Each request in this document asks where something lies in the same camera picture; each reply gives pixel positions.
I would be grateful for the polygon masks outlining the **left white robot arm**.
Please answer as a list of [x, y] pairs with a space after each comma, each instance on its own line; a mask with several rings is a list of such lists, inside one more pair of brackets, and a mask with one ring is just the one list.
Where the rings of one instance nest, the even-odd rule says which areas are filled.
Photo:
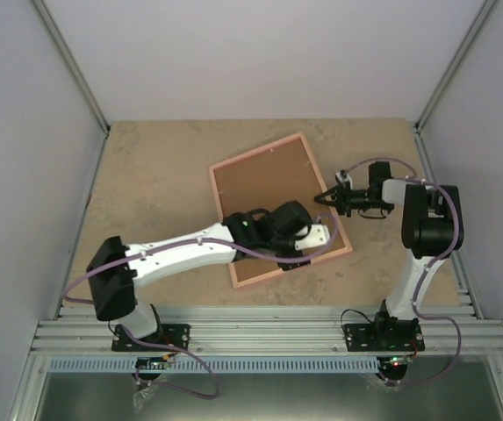
[[313, 222], [297, 201], [273, 211], [235, 212], [201, 231], [154, 244], [106, 239], [86, 268], [97, 319], [125, 327], [143, 350], [162, 342], [154, 307], [142, 303], [138, 289], [194, 268], [258, 258], [283, 270], [307, 264], [304, 251], [327, 242], [327, 229]]

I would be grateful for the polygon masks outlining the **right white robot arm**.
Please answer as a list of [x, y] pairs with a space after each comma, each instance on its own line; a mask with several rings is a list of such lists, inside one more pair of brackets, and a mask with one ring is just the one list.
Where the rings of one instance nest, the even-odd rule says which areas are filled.
[[350, 352], [416, 352], [425, 348], [418, 304], [437, 270], [463, 244], [463, 217], [459, 192], [452, 185], [435, 185], [414, 175], [392, 174], [390, 160], [368, 160], [368, 186], [354, 189], [347, 170], [336, 184], [314, 200], [336, 209], [341, 216], [378, 210], [386, 218], [402, 210], [400, 237], [406, 262], [392, 292], [374, 318], [342, 325]]

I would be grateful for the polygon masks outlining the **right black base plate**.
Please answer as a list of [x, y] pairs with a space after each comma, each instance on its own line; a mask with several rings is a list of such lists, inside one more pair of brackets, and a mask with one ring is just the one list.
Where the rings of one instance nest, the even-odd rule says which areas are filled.
[[418, 325], [377, 328], [368, 323], [345, 324], [342, 327], [349, 352], [419, 352], [426, 349]]

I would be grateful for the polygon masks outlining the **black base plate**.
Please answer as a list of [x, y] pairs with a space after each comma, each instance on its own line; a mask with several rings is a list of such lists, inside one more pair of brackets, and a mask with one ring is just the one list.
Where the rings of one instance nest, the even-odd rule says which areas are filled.
[[[163, 324], [161, 330], [140, 339], [140, 341], [158, 344], [161, 346], [174, 346], [187, 349], [190, 340], [190, 325], [187, 324]], [[151, 352], [157, 348], [143, 346], [130, 339], [122, 325], [116, 325], [113, 331], [111, 343], [113, 352]]]
[[342, 327], [349, 352], [419, 352], [426, 349], [418, 325], [377, 328], [368, 323], [345, 324]]

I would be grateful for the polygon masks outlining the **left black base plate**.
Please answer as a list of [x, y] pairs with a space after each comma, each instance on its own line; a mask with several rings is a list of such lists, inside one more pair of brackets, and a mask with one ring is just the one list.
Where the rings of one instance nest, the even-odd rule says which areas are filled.
[[[190, 340], [190, 325], [187, 324], [163, 324], [161, 330], [140, 339], [140, 341], [158, 344], [161, 346], [174, 346], [187, 349]], [[111, 343], [113, 352], [151, 352], [157, 348], [143, 346], [130, 339], [122, 325], [116, 325], [113, 331]]]

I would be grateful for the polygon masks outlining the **aluminium rail base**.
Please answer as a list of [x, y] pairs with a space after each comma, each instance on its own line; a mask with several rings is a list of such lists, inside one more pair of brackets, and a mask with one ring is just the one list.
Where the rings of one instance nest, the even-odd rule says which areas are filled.
[[[472, 307], [434, 307], [436, 320], [420, 321], [427, 355], [503, 355], [503, 322], [479, 319]], [[327, 306], [161, 307], [164, 324], [190, 325], [189, 349], [203, 356], [344, 355], [341, 324], [360, 320]], [[45, 355], [109, 355], [111, 333], [88, 307], [64, 307], [41, 321], [31, 351]]]

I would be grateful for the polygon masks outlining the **right corner aluminium post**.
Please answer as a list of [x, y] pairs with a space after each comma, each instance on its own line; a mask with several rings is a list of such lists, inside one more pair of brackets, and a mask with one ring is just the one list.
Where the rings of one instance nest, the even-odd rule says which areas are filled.
[[470, 26], [465, 31], [461, 42], [456, 48], [439, 82], [436, 84], [418, 119], [413, 123], [413, 129], [416, 134], [421, 135], [424, 131], [425, 126], [440, 105], [449, 87], [456, 79], [457, 74], [499, 5], [500, 0], [485, 0], [481, 2], [476, 16], [472, 19]]

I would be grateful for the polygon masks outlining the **corner aluminium post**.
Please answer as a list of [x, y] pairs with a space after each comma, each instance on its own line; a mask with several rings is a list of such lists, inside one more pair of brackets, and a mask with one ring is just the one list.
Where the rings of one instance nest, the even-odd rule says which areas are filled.
[[413, 129], [416, 134], [421, 135], [424, 131], [425, 126], [440, 105], [449, 87], [456, 79], [457, 74], [499, 5], [500, 0], [485, 0], [481, 2], [476, 16], [472, 19], [470, 26], [465, 31], [461, 42], [456, 48], [439, 82], [436, 84], [418, 119], [413, 123]]
[[104, 113], [93, 95], [82, 70], [75, 60], [75, 57], [69, 48], [53, 13], [50, 11], [47, 3], [43, 0], [31, 0], [29, 4], [38, 16], [48, 38], [51, 40], [57, 54], [60, 56], [65, 69], [67, 69], [70, 74], [92, 117], [96, 120], [103, 135], [107, 138], [109, 136], [111, 126], [104, 117]]

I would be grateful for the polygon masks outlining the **left corner aluminium post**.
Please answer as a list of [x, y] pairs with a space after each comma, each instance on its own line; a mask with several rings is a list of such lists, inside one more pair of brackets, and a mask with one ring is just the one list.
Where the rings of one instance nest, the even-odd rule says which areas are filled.
[[104, 117], [104, 113], [93, 95], [82, 70], [75, 60], [75, 57], [69, 48], [53, 13], [50, 11], [47, 3], [43, 0], [31, 0], [29, 4], [38, 16], [48, 38], [51, 40], [57, 54], [60, 56], [65, 69], [67, 69], [70, 74], [92, 117], [96, 120], [103, 135], [107, 138], [109, 136], [111, 126]]

